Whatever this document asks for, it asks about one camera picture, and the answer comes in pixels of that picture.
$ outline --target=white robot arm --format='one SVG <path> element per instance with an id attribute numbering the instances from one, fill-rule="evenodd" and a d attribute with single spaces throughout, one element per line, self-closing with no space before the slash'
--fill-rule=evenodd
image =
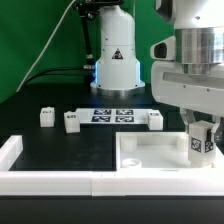
<path id="1" fill-rule="evenodd" d="M 140 63 L 135 52 L 135 21 L 120 8 L 124 0 L 82 0 L 76 3 L 86 31 L 83 17 L 93 20 L 100 16 L 101 57 L 95 64 L 92 92 L 106 96 L 126 97 L 144 90 L 140 79 Z M 87 58 L 92 58 L 90 51 Z"/>
<path id="2" fill-rule="evenodd" d="M 155 6 L 166 21 L 173 19 L 175 32 L 151 48 L 157 59 L 152 66 L 153 96 L 181 108 L 190 150 L 197 158 L 191 161 L 205 166 L 214 158 L 224 127 L 224 1 L 157 0 Z M 195 122 L 194 111 L 216 116 L 216 124 Z M 195 150 L 196 141 L 204 146 Z"/>

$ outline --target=small white block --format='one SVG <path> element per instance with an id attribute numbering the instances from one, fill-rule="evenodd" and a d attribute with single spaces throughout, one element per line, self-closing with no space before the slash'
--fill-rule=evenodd
<path id="1" fill-rule="evenodd" d="M 75 112 L 64 113 L 64 122 L 67 133 L 80 132 L 80 121 Z"/>
<path id="2" fill-rule="evenodd" d="M 216 158 L 216 144 L 190 137 L 188 159 L 198 167 L 214 163 Z"/>
<path id="3" fill-rule="evenodd" d="M 133 152 L 137 150 L 137 136 L 121 136 L 120 138 L 121 150 L 126 152 Z"/>
<path id="4" fill-rule="evenodd" d="M 159 110 L 147 110 L 149 130 L 161 131 L 163 130 L 163 116 Z"/>
<path id="5" fill-rule="evenodd" d="M 40 112 L 40 126 L 54 127 L 55 109 L 53 107 L 42 108 Z"/>
<path id="6" fill-rule="evenodd" d="M 213 128 L 214 124 L 206 121 L 198 121 L 189 125 L 189 136 L 201 141 L 206 141 L 207 131 Z"/>

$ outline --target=yellow warning triangle sticker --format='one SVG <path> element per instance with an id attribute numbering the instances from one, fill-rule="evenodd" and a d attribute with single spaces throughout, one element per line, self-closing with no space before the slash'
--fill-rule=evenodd
<path id="1" fill-rule="evenodd" d="M 112 59 L 116 59 L 116 60 L 123 60 L 124 59 L 119 49 L 116 50 Z"/>

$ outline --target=green backdrop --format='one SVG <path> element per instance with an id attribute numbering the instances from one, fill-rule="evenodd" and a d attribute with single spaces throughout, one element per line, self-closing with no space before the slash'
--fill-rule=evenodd
<path id="1" fill-rule="evenodd" d="M 0 102 L 12 95 L 39 55 L 71 0 L 1 0 L 0 4 Z M 150 46 L 172 35 L 172 26 L 153 10 L 153 0 L 126 0 L 122 8 L 133 15 L 136 3 L 136 53 L 142 79 L 150 82 Z M 95 58 L 100 56 L 99 21 L 89 23 Z M 51 67 L 85 63 L 80 19 L 70 10 L 44 57 L 32 74 Z M 82 78 L 44 77 L 36 82 L 82 82 Z"/>

